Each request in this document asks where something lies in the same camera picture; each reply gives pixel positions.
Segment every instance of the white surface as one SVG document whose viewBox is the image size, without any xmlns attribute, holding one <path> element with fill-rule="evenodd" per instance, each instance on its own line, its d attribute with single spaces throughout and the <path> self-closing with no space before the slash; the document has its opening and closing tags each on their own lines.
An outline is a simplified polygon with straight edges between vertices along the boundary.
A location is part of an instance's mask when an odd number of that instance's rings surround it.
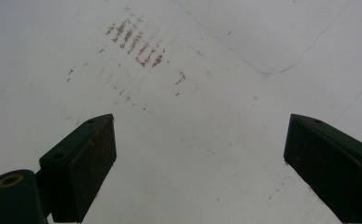
<svg viewBox="0 0 362 224">
<path fill-rule="evenodd" d="M 106 113 L 84 223 L 339 223 L 283 151 L 291 113 L 362 141 L 362 1 L 0 1 L 0 174 Z"/>
</svg>

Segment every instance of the dark mark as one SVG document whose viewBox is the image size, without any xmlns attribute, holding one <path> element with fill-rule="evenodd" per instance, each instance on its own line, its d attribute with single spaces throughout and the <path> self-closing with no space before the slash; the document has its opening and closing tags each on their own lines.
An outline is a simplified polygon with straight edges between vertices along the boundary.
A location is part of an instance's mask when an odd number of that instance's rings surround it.
<svg viewBox="0 0 362 224">
<path fill-rule="evenodd" d="M 154 64 L 152 64 L 152 67 L 155 67 L 156 65 L 158 65 L 159 63 L 161 63 L 161 59 L 163 58 L 163 56 L 160 54 L 158 55 L 157 59 L 155 60 Z"/>
<path fill-rule="evenodd" d="M 126 23 L 131 23 L 131 21 L 126 20 L 117 28 L 117 30 L 118 30 L 117 35 L 115 36 L 114 39 L 112 39 L 115 43 L 117 43 L 119 36 L 122 35 L 123 32 L 125 31 Z"/>
<path fill-rule="evenodd" d="M 143 62 L 140 62 L 140 60 L 138 59 L 138 57 L 135 58 L 135 60 L 137 62 L 139 62 L 141 64 L 141 66 L 146 67 L 146 63 L 149 63 L 149 60 L 151 59 L 151 55 L 155 52 L 155 50 L 151 50 L 151 52 L 149 53 L 148 57 L 144 59 Z"/>
<path fill-rule="evenodd" d="M 183 72 L 180 72 L 181 78 L 175 83 L 175 85 L 180 84 L 181 82 L 183 82 L 186 78 Z"/>
<path fill-rule="evenodd" d="M 128 42 L 129 38 L 132 36 L 132 32 L 133 32 L 133 29 L 130 29 L 130 30 L 128 31 L 128 33 L 125 35 L 125 38 L 124 38 L 125 41 L 123 42 L 123 44 L 120 45 L 120 47 L 121 47 L 122 49 L 125 48 L 126 43 Z"/>
<path fill-rule="evenodd" d="M 115 29 L 115 24 L 112 23 L 112 25 L 110 27 L 108 27 L 108 31 L 105 33 L 106 35 L 111 34 L 111 32 Z"/>
<path fill-rule="evenodd" d="M 142 55 L 145 51 L 146 51 L 146 48 L 148 48 L 148 45 L 149 45 L 149 41 L 147 41 L 143 47 L 140 49 L 140 52 L 138 53 L 138 56 Z"/>
<path fill-rule="evenodd" d="M 131 52 L 135 48 L 135 45 L 138 44 L 138 42 L 140 41 L 142 36 L 143 36 L 143 32 L 139 32 L 138 35 L 134 38 L 134 40 L 132 41 L 131 49 L 129 50 L 128 54 L 131 54 Z"/>
</svg>

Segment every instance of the circular hole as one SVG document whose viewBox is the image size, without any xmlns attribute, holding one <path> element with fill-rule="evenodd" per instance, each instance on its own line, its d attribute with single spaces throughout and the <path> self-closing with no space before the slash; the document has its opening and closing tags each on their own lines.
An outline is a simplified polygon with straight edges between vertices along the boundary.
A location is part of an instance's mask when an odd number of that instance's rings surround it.
<svg viewBox="0 0 362 224">
<path fill-rule="evenodd" d="M 56 154 L 53 156 L 53 158 L 54 158 L 55 160 L 58 160 L 58 159 L 61 159 L 63 156 L 64 156 L 64 154 L 62 154 L 62 152 L 60 152 L 60 153 L 56 153 Z"/>
<path fill-rule="evenodd" d="M 7 179 L 3 180 L 3 184 L 4 185 L 10 185 L 10 184 L 15 183 L 16 181 L 18 181 L 18 178 L 16 176 L 12 176 L 10 178 L 7 178 Z"/>
<path fill-rule="evenodd" d="M 9 175 L 0 180 L 0 188 L 9 188 L 23 180 L 23 175 Z"/>
</svg>

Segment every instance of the smudge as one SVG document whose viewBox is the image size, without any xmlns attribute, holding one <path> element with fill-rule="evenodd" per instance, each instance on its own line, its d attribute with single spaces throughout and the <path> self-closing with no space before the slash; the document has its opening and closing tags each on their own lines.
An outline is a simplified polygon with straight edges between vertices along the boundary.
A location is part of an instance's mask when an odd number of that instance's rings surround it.
<svg viewBox="0 0 362 224">
<path fill-rule="evenodd" d="M 130 24 L 131 21 L 130 21 L 130 20 L 126 20 L 126 21 L 124 21 L 124 22 L 117 28 L 117 30 L 118 30 L 117 35 L 115 36 L 114 39 L 112 39 L 115 43 L 117 43 L 119 37 L 120 37 L 120 36 L 123 34 L 123 32 L 125 31 L 126 23 L 129 23 L 129 24 Z"/>
<path fill-rule="evenodd" d="M 125 48 L 126 43 L 128 42 L 129 38 L 132 36 L 133 29 L 130 29 L 128 33 L 126 33 L 123 44 L 120 45 L 122 49 Z"/>
<path fill-rule="evenodd" d="M 138 59 L 138 57 L 136 57 L 135 60 L 136 60 L 137 62 L 139 62 L 139 63 L 141 64 L 141 66 L 146 67 L 146 63 L 149 63 L 149 60 L 151 59 L 151 55 L 152 55 L 155 51 L 156 51 L 155 49 L 151 50 L 151 52 L 149 53 L 148 57 L 146 57 L 143 62 L 140 62 L 140 60 Z"/>
<path fill-rule="evenodd" d="M 142 55 L 145 51 L 146 51 L 146 48 L 148 48 L 148 45 L 149 45 L 149 42 L 147 41 L 143 47 L 140 49 L 140 52 L 138 53 L 138 56 Z"/>
<path fill-rule="evenodd" d="M 186 77 L 183 72 L 180 72 L 181 78 L 175 83 L 175 85 L 180 84 L 181 82 L 185 81 Z"/>
<path fill-rule="evenodd" d="M 111 34 L 111 32 L 115 29 L 115 23 L 112 23 L 110 27 L 108 27 L 108 31 L 105 33 L 106 35 Z"/>
<path fill-rule="evenodd" d="M 132 41 L 131 49 L 129 50 L 128 54 L 131 54 L 131 52 L 135 48 L 135 45 L 138 44 L 138 42 L 140 41 L 142 36 L 143 36 L 143 32 L 139 32 L 138 35 L 134 38 L 134 40 Z"/>
<path fill-rule="evenodd" d="M 163 56 L 160 54 L 158 55 L 158 57 L 155 59 L 154 64 L 152 64 L 152 67 L 155 67 L 156 65 L 158 65 L 159 63 L 161 63 L 161 59 L 163 58 Z"/>
</svg>

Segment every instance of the stain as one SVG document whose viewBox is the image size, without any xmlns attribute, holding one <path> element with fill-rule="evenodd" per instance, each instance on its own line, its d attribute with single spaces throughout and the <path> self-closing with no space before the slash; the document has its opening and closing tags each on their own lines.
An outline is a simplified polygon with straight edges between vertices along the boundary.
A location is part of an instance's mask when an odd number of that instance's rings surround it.
<svg viewBox="0 0 362 224">
<path fill-rule="evenodd" d="M 161 54 L 158 55 L 158 57 L 155 59 L 154 64 L 152 64 L 152 67 L 155 67 L 156 65 L 160 64 L 162 58 L 163 58 L 163 56 L 162 56 Z"/>
<path fill-rule="evenodd" d="M 111 81 L 111 78 L 112 78 L 112 74 L 110 74 L 108 77 L 107 77 L 107 83 L 109 83 Z"/>
<path fill-rule="evenodd" d="M 115 29 L 115 23 L 112 23 L 112 25 L 110 27 L 108 27 L 107 32 L 105 33 L 106 35 L 111 34 L 111 32 Z"/>
<path fill-rule="evenodd" d="M 128 51 L 128 54 L 131 54 L 131 52 L 135 48 L 135 45 L 138 44 L 138 42 L 140 41 L 142 36 L 143 36 L 143 32 L 139 32 L 138 35 L 134 38 L 134 40 L 132 41 L 131 49 Z"/>
<path fill-rule="evenodd" d="M 181 78 L 175 83 L 175 85 L 178 85 L 181 82 L 185 81 L 185 79 L 186 79 L 185 74 L 182 71 L 180 71 L 180 75 L 181 75 Z"/>
<path fill-rule="evenodd" d="M 115 43 L 117 43 L 119 37 L 120 37 L 120 36 L 123 34 L 123 32 L 125 31 L 125 26 L 126 26 L 127 23 L 130 24 L 131 21 L 130 21 L 129 19 L 127 19 L 126 21 L 124 21 L 124 22 L 117 28 L 118 32 L 117 32 L 117 34 L 115 35 L 115 38 L 112 39 Z"/>
<path fill-rule="evenodd" d="M 125 48 L 126 43 L 128 42 L 129 38 L 132 36 L 133 29 L 130 29 L 128 33 L 126 33 L 123 44 L 120 45 L 122 49 Z"/>
<path fill-rule="evenodd" d="M 149 38 L 149 40 L 148 41 L 146 41 L 146 43 L 143 45 L 143 47 L 140 49 L 140 51 L 138 52 L 138 56 L 141 56 L 144 52 L 146 52 L 146 48 L 148 48 L 148 46 L 149 46 L 149 41 L 150 40 L 152 40 L 154 37 L 153 36 L 151 36 L 150 38 Z"/>
<path fill-rule="evenodd" d="M 149 63 L 149 60 L 151 59 L 151 55 L 155 52 L 155 50 L 151 50 L 151 52 L 148 54 L 148 57 L 146 57 L 142 62 L 138 59 L 138 57 L 135 58 L 135 60 L 141 64 L 141 66 L 146 67 L 146 63 Z"/>
<path fill-rule="evenodd" d="M 156 37 L 158 29 L 155 29 L 154 35 L 145 37 L 146 32 L 138 31 L 139 23 L 143 22 L 143 19 L 135 18 L 135 14 L 131 13 L 130 9 L 126 11 L 130 14 L 129 18 L 123 21 L 119 27 L 116 27 L 114 25 L 115 23 L 113 23 L 111 26 L 108 27 L 105 34 L 110 35 L 112 33 L 115 33 L 114 30 L 117 30 L 115 37 L 112 40 L 115 43 L 118 43 L 118 41 L 122 38 L 122 41 L 119 45 L 121 49 L 128 49 L 127 52 L 129 55 L 131 55 L 135 51 L 136 55 L 133 57 L 143 67 L 146 67 L 148 65 L 152 67 L 157 66 L 159 63 L 161 63 L 163 59 L 163 54 L 166 51 L 166 49 L 160 50 L 161 39 L 156 44 L 151 43 L 152 40 Z"/>
</svg>

